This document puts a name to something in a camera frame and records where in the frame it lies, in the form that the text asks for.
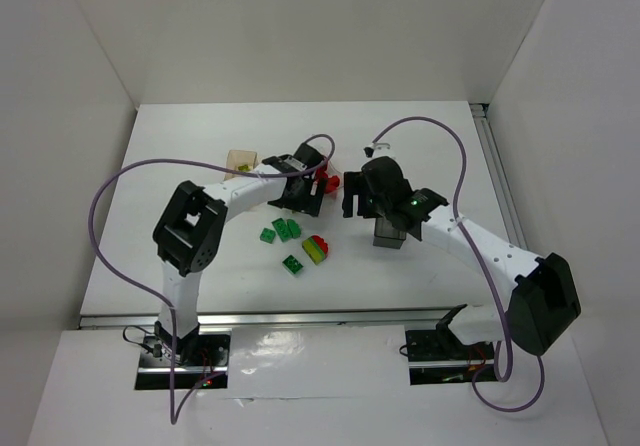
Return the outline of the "red 2x4 lego brick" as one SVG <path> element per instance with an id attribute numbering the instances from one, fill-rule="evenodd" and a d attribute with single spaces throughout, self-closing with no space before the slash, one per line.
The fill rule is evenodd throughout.
<path id="1" fill-rule="evenodd" d="M 326 184 L 324 192 L 329 195 L 335 193 L 341 185 L 341 180 L 338 175 L 333 175 L 326 178 Z"/>

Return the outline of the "dark green 2x4 lego brick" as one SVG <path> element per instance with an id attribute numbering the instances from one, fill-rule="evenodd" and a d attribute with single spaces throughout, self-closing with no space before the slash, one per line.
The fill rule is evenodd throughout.
<path id="1" fill-rule="evenodd" d="M 289 241 L 293 238 L 289 225 L 283 218 L 274 220 L 272 226 L 282 242 Z"/>

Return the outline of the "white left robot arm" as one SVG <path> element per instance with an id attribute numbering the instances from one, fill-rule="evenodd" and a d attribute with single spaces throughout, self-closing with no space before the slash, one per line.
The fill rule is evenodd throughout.
<path id="1" fill-rule="evenodd" d="M 304 142 L 292 154 L 268 157 L 222 182 L 184 181 L 176 187 L 152 238 L 162 262 L 162 295 L 169 302 L 161 306 L 154 331 L 179 360 L 195 352 L 201 277 L 218 253 L 226 223 L 262 204 L 316 217 L 326 185 L 316 171 L 328 162 Z"/>

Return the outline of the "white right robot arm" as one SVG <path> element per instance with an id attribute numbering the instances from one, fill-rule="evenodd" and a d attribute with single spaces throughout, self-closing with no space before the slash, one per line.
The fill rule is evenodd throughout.
<path id="1" fill-rule="evenodd" d="M 440 248 L 468 268 L 489 272 L 502 304 L 451 309 L 436 326 L 444 346 L 510 338 L 523 351 L 542 356 L 581 313 L 563 257 L 538 256 L 455 216 L 440 194 L 412 188 L 389 157 L 345 173 L 342 209 L 346 218 L 384 219 L 393 229 Z"/>

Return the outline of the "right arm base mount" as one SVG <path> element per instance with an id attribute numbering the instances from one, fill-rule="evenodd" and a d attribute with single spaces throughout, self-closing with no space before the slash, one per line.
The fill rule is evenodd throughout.
<path id="1" fill-rule="evenodd" d="M 415 385 L 496 382 L 494 348 L 489 343 L 472 346 L 442 346 L 435 330 L 406 330 L 405 343 L 398 348 L 408 361 L 409 380 Z"/>

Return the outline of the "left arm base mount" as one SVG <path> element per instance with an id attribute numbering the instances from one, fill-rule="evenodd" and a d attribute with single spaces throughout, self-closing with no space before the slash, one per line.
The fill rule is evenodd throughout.
<path id="1" fill-rule="evenodd" d="M 171 354 L 169 349 L 150 331 L 141 326 L 127 326 L 123 340 L 139 350 L 135 390 L 169 389 Z M 195 349 L 185 359 L 178 358 L 175 368 L 175 387 L 189 390 L 206 379 L 201 389 L 226 389 L 231 345 L 229 332 L 205 333 L 197 338 Z"/>

